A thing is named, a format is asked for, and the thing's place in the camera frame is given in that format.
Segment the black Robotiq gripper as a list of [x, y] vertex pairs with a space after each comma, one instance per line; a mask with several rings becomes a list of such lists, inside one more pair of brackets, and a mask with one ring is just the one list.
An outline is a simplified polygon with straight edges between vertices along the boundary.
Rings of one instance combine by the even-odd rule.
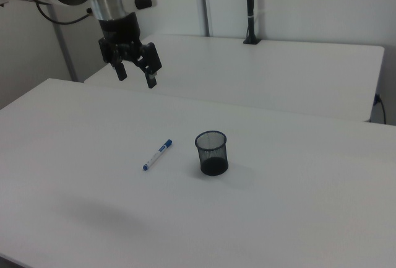
[[104, 36], [98, 41], [102, 58], [105, 63], [111, 64], [118, 79], [127, 78], [123, 59], [137, 60], [136, 66], [145, 74], [148, 88], [154, 88], [157, 85], [157, 72], [162, 64], [152, 42], [142, 45], [136, 13], [116, 20], [100, 20], [99, 24]]

